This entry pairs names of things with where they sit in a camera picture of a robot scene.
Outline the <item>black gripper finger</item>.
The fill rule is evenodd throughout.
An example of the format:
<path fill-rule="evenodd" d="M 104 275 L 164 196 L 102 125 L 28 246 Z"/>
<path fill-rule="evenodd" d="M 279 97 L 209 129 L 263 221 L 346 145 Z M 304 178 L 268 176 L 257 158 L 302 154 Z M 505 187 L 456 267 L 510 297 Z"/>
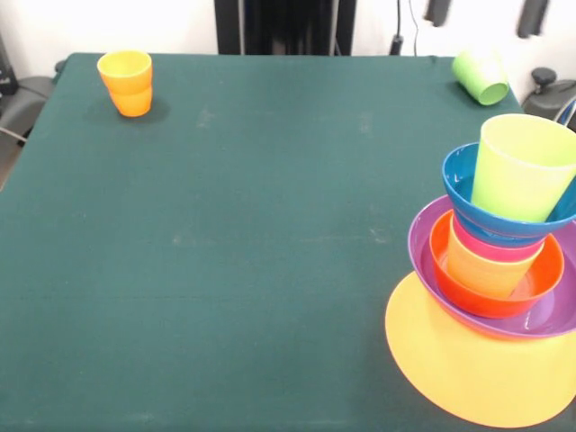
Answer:
<path fill-rule="evenodd" d="M 447 19 L 451 0 L 428 0 L 424 20 L 434 27 L 442 27 Z"/>
<path fill-rule="evenodd" d="M 517 23 L 516 35 L 520 39 L 541 34 L 549 0 L 525 0 Z"/>

